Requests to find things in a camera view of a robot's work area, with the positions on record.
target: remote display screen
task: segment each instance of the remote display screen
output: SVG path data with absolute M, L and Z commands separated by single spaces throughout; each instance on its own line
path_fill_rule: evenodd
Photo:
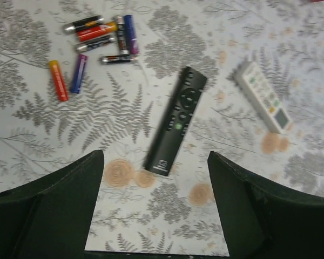
M 280 109 L 278 113 L 275 115 L 275 119 L 281 128 L 286 127 L 286 125 L 288 124 L 288 118 L 286 117 L 282 109 Z

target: green button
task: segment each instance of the green button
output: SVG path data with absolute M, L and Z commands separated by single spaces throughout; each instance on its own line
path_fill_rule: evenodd
M 182 125 L 181 123 L 176 123 L 176 124 L 175 124 L 175 128 L 176 128 L 177 130 L 180 130 L 180 129 L 183 128 L 183 125 Z

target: round navigation button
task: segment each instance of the round navigation button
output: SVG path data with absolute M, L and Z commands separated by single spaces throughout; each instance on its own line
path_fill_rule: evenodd
M 176 124 L 175 124 L 175 128 L 176 128 L 177 130 L 180 130 L 180 129 L 183 128 L 183 125 L 182 125 L 181 123 L 176 123 Z
M 187 88 L 181 92 L 181 105 L 184 109 L 190 110 L 195 99 L 195 90 Z

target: black remote control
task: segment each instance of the black remote control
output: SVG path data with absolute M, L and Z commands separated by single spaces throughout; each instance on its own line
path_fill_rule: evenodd
M 168 176 L 207 78 L 186 67 L 145 161 L 145 169 Z

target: white remote control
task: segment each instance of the white remote control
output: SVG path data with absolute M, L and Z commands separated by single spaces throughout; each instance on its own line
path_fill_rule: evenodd
M 235 79 L 269 130 L 282 134 L 292 120 L 259 65 L 256 62 L 244 62 Z

